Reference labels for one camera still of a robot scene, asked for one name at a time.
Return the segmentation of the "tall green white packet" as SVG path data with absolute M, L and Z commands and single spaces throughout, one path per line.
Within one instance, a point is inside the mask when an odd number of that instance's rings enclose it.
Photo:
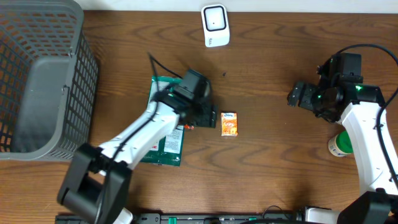
M 151 101 L 153 94 L 159 90 L 163 90 L 169 84 L 179 84 L 179 78 L 159 77 L 158 82 L 152 77 L 149 101 Z M 141 159 L 143 163 L 156 164 L 161 166 L 175 166 L 179 167 L 182 160 L 184 127 L 178 125 L 171 134 L 167 135 L 158 141 L 151 150 Z

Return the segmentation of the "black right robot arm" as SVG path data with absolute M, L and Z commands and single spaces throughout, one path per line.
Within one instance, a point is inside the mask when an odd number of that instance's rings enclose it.
M 342 211 L 308 208 L 308 223 L 397 223 L 397 154 L 379 87 L 359 82 L 297 82 L 290 106 L 345 128 L 359 175 L 360 196 Z

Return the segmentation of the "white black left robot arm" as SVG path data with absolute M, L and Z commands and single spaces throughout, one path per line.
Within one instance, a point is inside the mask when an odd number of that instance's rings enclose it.
M 99 147 L 84 143 L 75 151 L 57 202 L 88 223 L 131 223 L 133 215 L 124 206 L 138 163 L 177 126 L 213 128 L 215 121 L 210 93 L 154 93 L 145 112 L 122 133 Z

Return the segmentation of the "orange snack packet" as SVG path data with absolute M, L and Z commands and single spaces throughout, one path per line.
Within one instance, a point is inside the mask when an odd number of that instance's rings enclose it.
M 238 118 L 236 113 L 221 113 L 221 135 L 234 137 L 238 135 Z

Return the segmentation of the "green lid jar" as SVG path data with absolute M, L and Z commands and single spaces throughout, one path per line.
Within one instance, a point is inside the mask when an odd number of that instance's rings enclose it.
M 328 142 L 329 152 L 336 157 L 345 157 L 353 153 L 353 147 L 347 131 L 337 134 Z

